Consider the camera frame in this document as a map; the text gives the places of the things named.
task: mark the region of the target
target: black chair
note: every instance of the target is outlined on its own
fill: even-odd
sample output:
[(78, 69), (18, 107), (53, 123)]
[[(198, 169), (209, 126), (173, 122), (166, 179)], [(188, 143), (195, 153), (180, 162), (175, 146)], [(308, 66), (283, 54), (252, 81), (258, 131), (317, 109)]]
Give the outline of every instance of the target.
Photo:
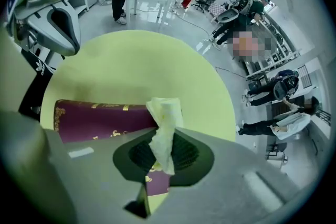
[(204, 0), (196, 0), (196, 2), (197, 2), (197, 4), (191, 4), (191, 5), (196, 6), (197, 7), (196, 10), (198, 10), (198, 8), (200, 8), (201, 11), (204, 13), (203, 8), (206, 7), (206, 6), (209, 6), (209, 4)]

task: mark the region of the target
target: white shirt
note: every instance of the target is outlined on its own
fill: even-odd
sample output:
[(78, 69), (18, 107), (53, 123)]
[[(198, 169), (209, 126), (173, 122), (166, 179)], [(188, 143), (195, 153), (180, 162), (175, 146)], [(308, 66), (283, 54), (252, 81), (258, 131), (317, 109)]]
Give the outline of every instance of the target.
[(272, 131), (280, 140), (283, 140), (293, 134), (302, 131), (309, 124), (309, 122), (310, 122), (310, 115), (298, 112), (277, 122), (277, 125), (279, 127), (287, 128), (286, 132), (283, 131), (275, 132), (273, 129)]

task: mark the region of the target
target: yellow-green table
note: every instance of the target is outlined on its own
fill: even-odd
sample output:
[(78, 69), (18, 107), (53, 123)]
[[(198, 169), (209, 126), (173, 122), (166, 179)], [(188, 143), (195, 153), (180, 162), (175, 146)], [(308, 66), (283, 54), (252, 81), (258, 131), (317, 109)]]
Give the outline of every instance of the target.
[[(145, 104), (152, 97), (178, 97), (186, 129), (235, 140), (233, 105), (215, 69), (186, 43), (143, 30), (99, 36), (66, 58), (45, 91), (40, 122), (53, 129), (59, 99)], [(164, 197), (149, 197), (152, 211)]]

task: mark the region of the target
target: white tissue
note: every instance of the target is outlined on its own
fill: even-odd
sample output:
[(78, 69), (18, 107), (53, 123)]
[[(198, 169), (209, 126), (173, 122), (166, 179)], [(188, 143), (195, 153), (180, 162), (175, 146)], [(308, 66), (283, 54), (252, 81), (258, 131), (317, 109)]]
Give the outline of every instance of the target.
[(174, 175), (171, 156), (174, 131), (176, 127), (183, 127), (180, 100), (179, 98), (152, 98), (147, 102), (146, 107), (159, 126), (149, 146), (162, 171)]

